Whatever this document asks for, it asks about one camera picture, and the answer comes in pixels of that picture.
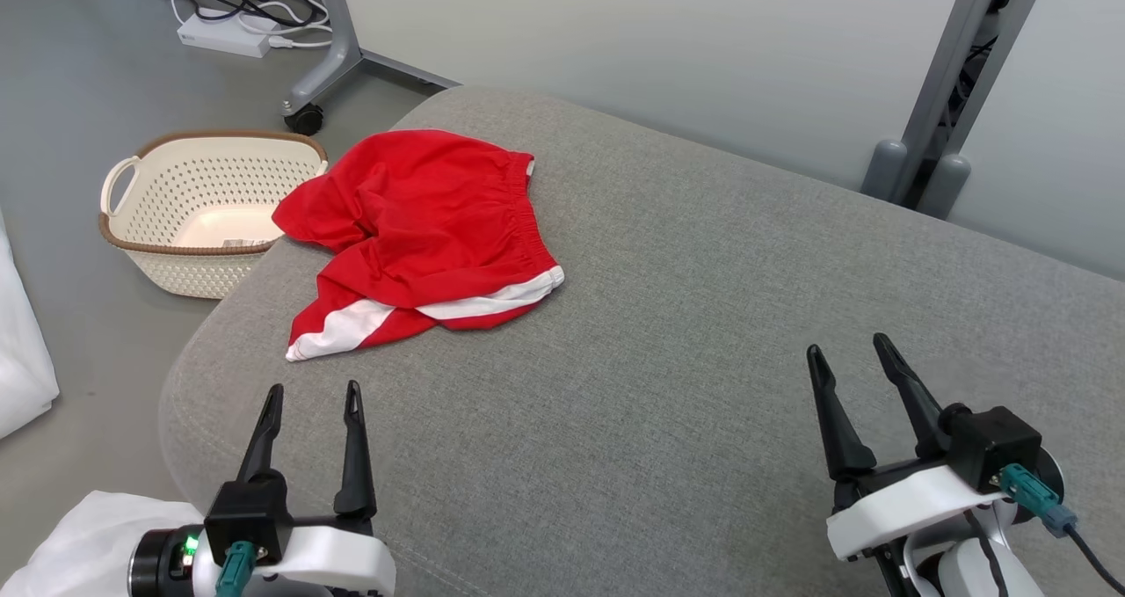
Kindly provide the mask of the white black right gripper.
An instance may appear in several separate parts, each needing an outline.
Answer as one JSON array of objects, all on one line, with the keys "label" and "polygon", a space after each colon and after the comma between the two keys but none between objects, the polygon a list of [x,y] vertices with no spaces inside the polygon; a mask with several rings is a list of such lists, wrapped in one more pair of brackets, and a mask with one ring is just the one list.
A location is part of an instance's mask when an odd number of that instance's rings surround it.
[{"label": "white black right gripper", "polygon": [[[873,336],[884,374],[904,405],[916,438],[919,458],[944,456],[950,437],[940,429],[940,409],[933,394],[922,385],[888,334]],[[826,521],[832,557],[846,560],[864,550],[932,528],[940,521],[983,506],[992,509],[1000,492],[979,492],[955,474],[950,465],[918,465],[917,462],[886,474],[898,477],[875,491],[868,490],[878,472],[878,460],[854,429],[836,392],[836,378],[819,345],[806,352],[813,402],[824,445],[829,478],[837,483],[836,508]]]}]

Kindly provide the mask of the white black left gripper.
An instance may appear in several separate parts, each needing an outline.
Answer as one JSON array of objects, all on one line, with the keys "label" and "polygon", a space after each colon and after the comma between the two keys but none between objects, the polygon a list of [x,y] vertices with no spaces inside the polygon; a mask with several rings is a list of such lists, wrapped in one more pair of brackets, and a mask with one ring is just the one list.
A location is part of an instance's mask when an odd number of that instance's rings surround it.
[{"label": "white black left gripper", "polygon": [[[271,464],[284,385],[271,386],[236,478],[281,480]],[[338,516],[209,514],[200,524],[148,530],[128,562],[130,596],[393,596],[396,564],[369,518],[377,514],[360,385],[348,383],[345,455],[333,500]]]}]

